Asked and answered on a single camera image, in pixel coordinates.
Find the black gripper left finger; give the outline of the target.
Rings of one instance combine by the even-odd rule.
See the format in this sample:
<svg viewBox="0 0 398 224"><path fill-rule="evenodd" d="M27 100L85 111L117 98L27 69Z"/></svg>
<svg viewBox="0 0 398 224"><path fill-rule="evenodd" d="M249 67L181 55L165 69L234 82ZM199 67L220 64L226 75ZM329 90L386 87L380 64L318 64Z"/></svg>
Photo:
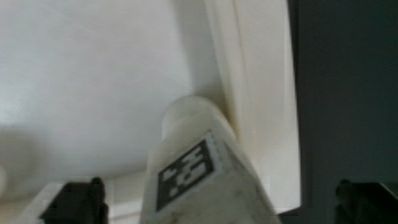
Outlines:
<svg viewBox="0 0 398 224"><path fill-rule="evenodd" d="M67 182L39 216L44 224L108 224L105 196L98 177L89 182Z"/></svg>

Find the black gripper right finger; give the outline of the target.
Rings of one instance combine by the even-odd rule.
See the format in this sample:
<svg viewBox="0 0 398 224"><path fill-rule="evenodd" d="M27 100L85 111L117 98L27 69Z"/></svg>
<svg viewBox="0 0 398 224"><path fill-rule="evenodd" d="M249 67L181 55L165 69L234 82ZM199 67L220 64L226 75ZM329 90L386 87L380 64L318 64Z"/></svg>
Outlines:
<svg viewBox="0 0 398 224"><path fill-rule="evenodd" d="M336 187L334 224L398 224L398 182L352 182Z"/></svg>

